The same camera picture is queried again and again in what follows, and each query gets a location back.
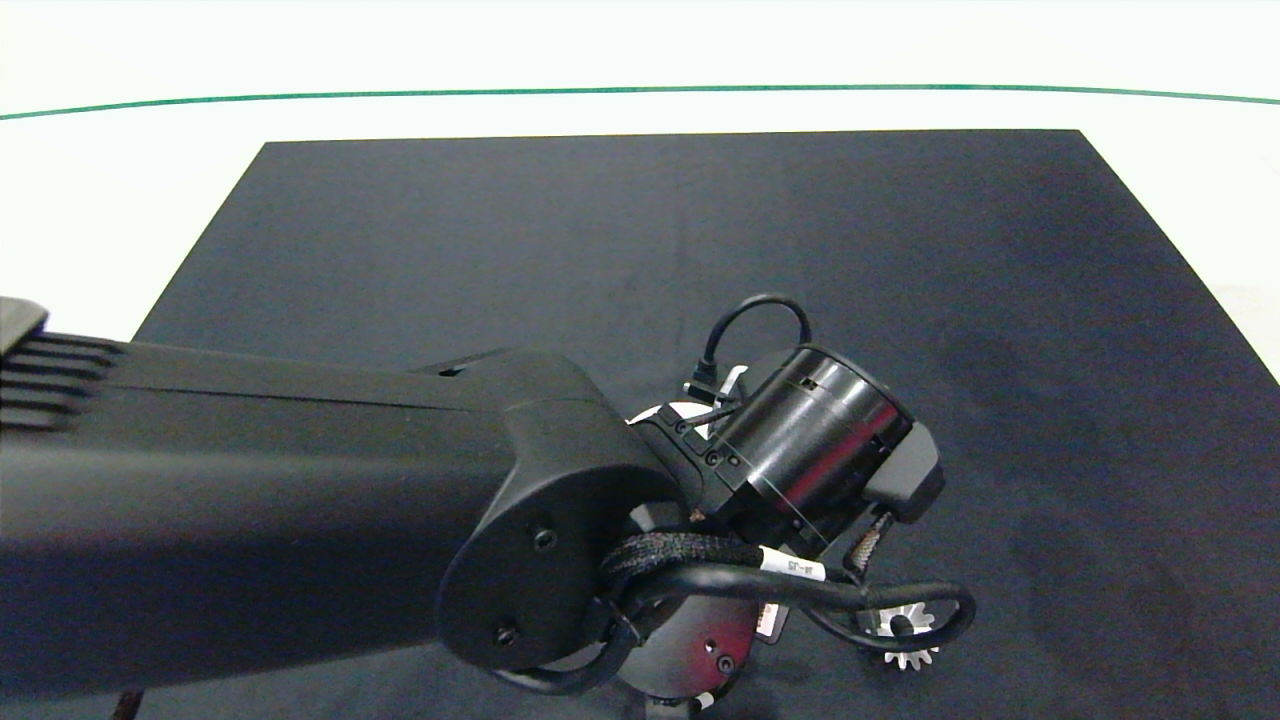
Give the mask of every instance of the screw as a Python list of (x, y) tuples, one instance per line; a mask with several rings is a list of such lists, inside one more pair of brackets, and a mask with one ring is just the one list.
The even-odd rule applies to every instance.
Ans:
[(556, 547), (559, 541), (559, 536), (556, 530), (550, 528), (539, 528), (534, 532), (534, 552), (547, 552), (548, 550)]
[(499, 647), (511, 647), (517, 639), (520, 639), (520, 630), (515, 625), (503, 625), (493, 635), (494, 644)]

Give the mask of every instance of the white cable label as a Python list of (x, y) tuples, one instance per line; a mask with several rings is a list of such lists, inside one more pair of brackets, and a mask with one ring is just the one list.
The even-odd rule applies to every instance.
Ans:
[(765, 602), (760, 609), (760, 619), (755, 621), (755, 632), (767, 638), (773, 637), (773, 625), (778, 623), (778, 603)]
[(794, 555), (787, 555), (781, 550), (760, 546), (764, 551), (764, 560), (760, 561), (760, 570), (782, 573), (783, 575), (797, 575), (810, 580), (826, 580), (827, 569), (815, 560), (803, 560)]

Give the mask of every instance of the metal gear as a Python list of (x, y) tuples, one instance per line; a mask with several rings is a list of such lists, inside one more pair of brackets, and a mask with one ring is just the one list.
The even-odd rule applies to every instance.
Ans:
[[(879, 624), (876, 625), (877, 635), (893, 637), (892, 621), (899, 616), (906, 618), (911, 623), (913, 635), (933, 629), (934, 618), (924, 611), (923, 602), (913, 602), (911, 605), (902, 605), (900, 607), (886, 607), (878, 610), (877, 615), (879, 619)], [(933, 656), (931, 653), (938, 652), (938, 650), (931, 647), (915, 652), (886, 652), (884, 662), (897, 662), (899, 670), (906, 670), (908, 664), (914, 670), (919, 670), (922, 664), (933, 665)]]

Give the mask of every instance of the white background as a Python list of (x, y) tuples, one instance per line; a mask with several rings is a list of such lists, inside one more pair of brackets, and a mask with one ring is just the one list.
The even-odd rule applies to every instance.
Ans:
[[(767, 83), (1280, 99), (1274, 3), (0, 4), (0, 114), (279, 92)], [(1280, 105), (1007, 91), (273, 100), (0, 120), (0, 292), (129, 338), (266, 141), (1078, 128), (1280, 375)]]

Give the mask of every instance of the cable label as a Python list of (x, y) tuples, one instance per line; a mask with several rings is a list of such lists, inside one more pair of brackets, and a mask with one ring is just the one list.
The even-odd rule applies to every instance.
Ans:
[(760, 570), (782, 573), (783, 575), (797, 575), (800, 578), (809, 578), (810, 580), (827, 579), (827, 568), (822, 562), (804, 560), (780, 550), (773, 550), (772, 547), (764, 547), (763, 544), (760, 550), (764, 551)]

